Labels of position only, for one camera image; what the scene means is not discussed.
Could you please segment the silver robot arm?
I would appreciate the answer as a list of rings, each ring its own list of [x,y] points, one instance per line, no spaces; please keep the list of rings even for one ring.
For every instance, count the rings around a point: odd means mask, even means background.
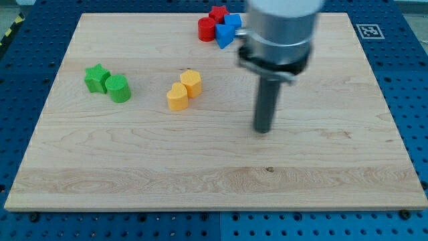
[[[307,58],[323,5],[324,0],[247,0],[240,57],[281,66]]]

